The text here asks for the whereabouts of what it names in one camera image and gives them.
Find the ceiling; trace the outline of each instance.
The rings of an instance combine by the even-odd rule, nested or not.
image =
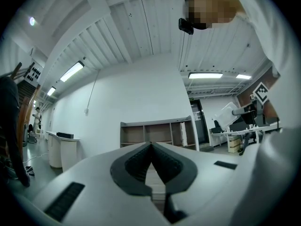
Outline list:
[[[183,0],[28,0],[18,13],[33,16],[38,25],[29,26],[21,15],[14,23],[45,55],[42,90],[47,92],[55,85],[53,98],[96,70],[161,53],[174,55],[190,97],[237,94],[271,67],[247,19],[236,17],[220,28],[195,30],[189,36],[178,29],[182,3]],[[71,65],[84,57],[84,69],[65,83],[59,81]],[[188,79],[188,73],[195,71],[223,72],[225,76],[218,80]],[[252,79],[236,79],[239,73]]]

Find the round ceiling light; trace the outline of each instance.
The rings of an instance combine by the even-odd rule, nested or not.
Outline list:
[[[31,17],[31,18],[29,19],[29,23],[30,23],[31,26],[34,26],[34,23],[35,23],[35,22],[36,22],[36,20],[34,20],[33,17]]]

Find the desk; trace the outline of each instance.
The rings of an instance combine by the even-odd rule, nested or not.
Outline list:
[[[230,152],[230,140],[229,140],[229,136],[230,135],[244,135],[246,133],[249,133],[249,132],[255,132],[256,134],[256,143],[259,144],[259,136],[258,136],[258,131],[262,131],[263,132],[263,136],[265,136],[265,132],[266,131],[269,131],[269,130],[275,130],[277,129],[277,123],[273,123],[273,124],[270,124],[269,126],[264,126],[264,127],[254,127],[252,129],[246,129],[246,130],[240,130],[240,131],[227,131],[227,132],[221,132],[221,133],[210,133],[209,134],[209,144],[210,146],[212,146],[212,140],[213,140],[213,137],[217,137],[217,136],[223,136],[225,135],[226,138],[227,138],[227,143],[228,143],[228,152]]]
[[[54,131],[48,133],[49,164],[52,168],[63,168],[63,172],[75,165],[77,161],[76,145],[79,138],[58,137]]]

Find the black door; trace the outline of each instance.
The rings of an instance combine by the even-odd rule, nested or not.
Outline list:
[[[197,128],[198,143],[209,143],[208,130],[206,126],[206,121],[203,113],[202,106],[199,100],[190,101],[192,112],[194,115],[194,121]]]

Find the black pants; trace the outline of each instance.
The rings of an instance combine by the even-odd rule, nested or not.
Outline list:
[[[8,145],[10,160],[22,184],[28,184],[17,143],[17,122],[19,116],[19,95],[17,85],[9,77],[0,78],[0,126]]]

